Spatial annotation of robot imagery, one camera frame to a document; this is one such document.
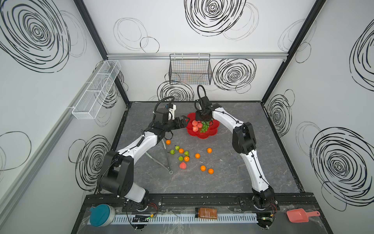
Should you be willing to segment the green grape bunch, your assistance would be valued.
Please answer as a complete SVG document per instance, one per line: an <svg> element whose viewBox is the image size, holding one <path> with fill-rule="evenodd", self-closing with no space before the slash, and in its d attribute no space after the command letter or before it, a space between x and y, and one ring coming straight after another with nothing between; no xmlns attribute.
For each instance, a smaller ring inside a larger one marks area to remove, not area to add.
<svg viewBox="0 0 374 234"><path fill-rule="evenodd" d="M200 123L203 124L202 128L199 128L200 133L206 133L210 127L210 121L201 121Z"/></svg>

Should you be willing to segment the red flower-shaped bowl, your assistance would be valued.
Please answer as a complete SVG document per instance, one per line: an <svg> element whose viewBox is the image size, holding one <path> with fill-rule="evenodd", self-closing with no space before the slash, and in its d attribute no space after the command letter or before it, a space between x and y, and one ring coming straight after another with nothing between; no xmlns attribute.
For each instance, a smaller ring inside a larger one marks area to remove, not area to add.
<svg viewBox="0 0 374 234"><path fill-rule="evenodd" d="M190 122L187 125L187 132L189 135L198 137L200 139L206 139L218 133L220 123L217 120L210 122L197 121L195 113L189 113L187 117L190 119Z"/></svg>

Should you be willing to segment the red peach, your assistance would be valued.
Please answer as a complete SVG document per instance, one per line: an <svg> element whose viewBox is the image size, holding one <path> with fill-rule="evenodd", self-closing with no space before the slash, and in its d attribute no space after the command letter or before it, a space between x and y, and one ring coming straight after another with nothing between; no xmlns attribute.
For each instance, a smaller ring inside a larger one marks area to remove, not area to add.
<svg viewBox="0 0 374 234"><path fill-rule="evenodd" d="M185 162L181 162L179 167L184 170L187 168L187 164Z"/></svg>

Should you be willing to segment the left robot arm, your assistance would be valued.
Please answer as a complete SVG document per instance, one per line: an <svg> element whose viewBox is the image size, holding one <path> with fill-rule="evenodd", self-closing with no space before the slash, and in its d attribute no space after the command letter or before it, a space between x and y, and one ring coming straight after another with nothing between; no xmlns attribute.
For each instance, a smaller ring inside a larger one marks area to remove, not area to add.
<svg viewBox="0 0 374 234"><path fill-rule="evenodd" d="M149 191L134 182L136 162L151 148L155 147L167 132L186 128L190 118L177 117L165 122L152 121L141 136L127 147L109 151L99 172L98 190L106 190L120 198L145 206L149 202Z"/></svg>

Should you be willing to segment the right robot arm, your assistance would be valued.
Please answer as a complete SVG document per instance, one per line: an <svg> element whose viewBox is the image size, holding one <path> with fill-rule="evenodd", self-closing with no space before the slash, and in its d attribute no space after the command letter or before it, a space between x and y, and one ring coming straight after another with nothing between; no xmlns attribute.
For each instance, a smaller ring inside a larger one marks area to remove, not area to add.
<svg viewBox="0 0 374 234"><path fill-rule="evenodd" d="M254 207L258 210L268 208L271 201L275 198L275 193L260 165L252 124L235 118L220 104L212 103L207 96L196 100L194 106L197 120L216 120L230 130L232 133L232 147L244 160L250 175Z"/></svg>

